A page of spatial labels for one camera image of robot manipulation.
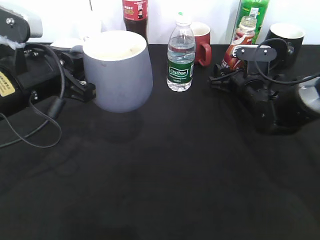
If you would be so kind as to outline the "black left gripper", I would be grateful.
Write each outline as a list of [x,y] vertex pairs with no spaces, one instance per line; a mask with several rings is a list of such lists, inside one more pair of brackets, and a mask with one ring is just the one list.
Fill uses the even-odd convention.
[[1,45],[0,112],[9,117],[24,110],[33,92],[36,102],[51,96],[80,102],[94,100],[96,86],[71,74],[84,70],[83,54],[62,52],[60,59],[48,45],[29,43],[16,50]]

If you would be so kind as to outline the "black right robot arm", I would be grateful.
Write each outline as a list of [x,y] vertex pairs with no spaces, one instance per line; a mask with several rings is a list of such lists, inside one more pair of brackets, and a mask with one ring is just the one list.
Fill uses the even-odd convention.
[[257,73],[215,65],[208,83],[231,93],[251,114],[255,130],[263,135],[292,135],[320,118],[320,78],[278,85]]

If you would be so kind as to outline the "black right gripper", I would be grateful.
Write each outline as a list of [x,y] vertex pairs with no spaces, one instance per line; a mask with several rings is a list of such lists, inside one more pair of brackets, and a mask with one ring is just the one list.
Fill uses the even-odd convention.
[[232,70],[215,64],[207,82],[211,89],[237,95],[263,135],[291,135],[310,123],[310,111],[298,94],[297,85],[273,88],[260,76],[243,77],[244,68]]

